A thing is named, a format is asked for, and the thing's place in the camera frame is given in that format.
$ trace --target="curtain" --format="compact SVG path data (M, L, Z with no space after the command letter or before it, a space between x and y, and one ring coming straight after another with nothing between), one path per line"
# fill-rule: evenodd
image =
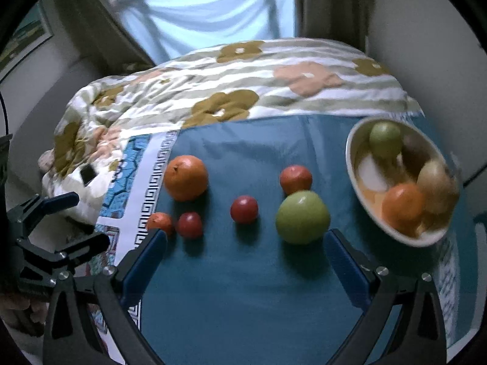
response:
M365 51L369 0L295 0L300 37L330 38Z
M117 10L158 64L223 43L295 36L294 0L126 0Z
M54 0L62 24L82 55L119 74L130 64L139 69L154 62L118 22L108 0Z

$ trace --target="wall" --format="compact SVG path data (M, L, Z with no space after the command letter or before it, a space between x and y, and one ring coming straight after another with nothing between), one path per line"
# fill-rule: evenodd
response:
M54 36L28 55L0 83L10 132L14 135L41 97L80 57L59 20L54 1L42 0L42 4ZM0 133L4 130L3 117L0 117Z
M448 0L375 1L369 55L417 99L468 178L487 161L487 55ZM480 180L469 193L472 213L487 210Z

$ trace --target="light blue curtain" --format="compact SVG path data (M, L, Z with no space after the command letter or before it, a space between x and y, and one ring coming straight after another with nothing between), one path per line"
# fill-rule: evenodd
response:
M157 64L221 43L295 35L294 0L126 0L118 13Z

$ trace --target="bed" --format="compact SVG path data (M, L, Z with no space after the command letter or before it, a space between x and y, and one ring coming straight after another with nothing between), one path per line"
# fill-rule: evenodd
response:
M272 177L304 164L332 227L354 247L398 274L433 275L451 358L483 308L477 251L485 238L476 235L463 198L445 240L427 249L394 242L372 223L344 158L350 129L369 115L407 120L438 143L387 68L344 43L293 38L205 48L77 92L56 129L43 187L49 196L77 192L81 202L69 215L110 237L87 273L116 265L138 246L154 211L203 215L204 240L173 238L142 302L130 310L166 363L314 365L330 358L361 312L348 302L321 242L297 249L272 234L282 201ZM167 162L184 154L205 162L210 187L194 203L175 204L161 180ZM97 176L85 186L80 171L87 163ZM228 213L242 194L259 201L252 231L236 229ZM120 360L101 313L93 314Z

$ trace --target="bowl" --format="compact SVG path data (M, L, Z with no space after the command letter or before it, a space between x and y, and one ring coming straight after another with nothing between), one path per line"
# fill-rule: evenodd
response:
M372 127L379 122L393 122L397 124L405 141L413 141L417 144L424 158L435 158L446 164L445 158L438 147L414 126L387 118L365 118L352 128L347 138L345 158L352 186L367 214L386 234L411 247L431 246L441 240L447 233L451 212L447 215L446 220L443 217L442 224L429 224L417 238L407 236L391 228L380 217L381 197L383 198L386 191L394 185L394 182L386 178L386 175L383 174L384 168L379 166L369 149L369 134Z

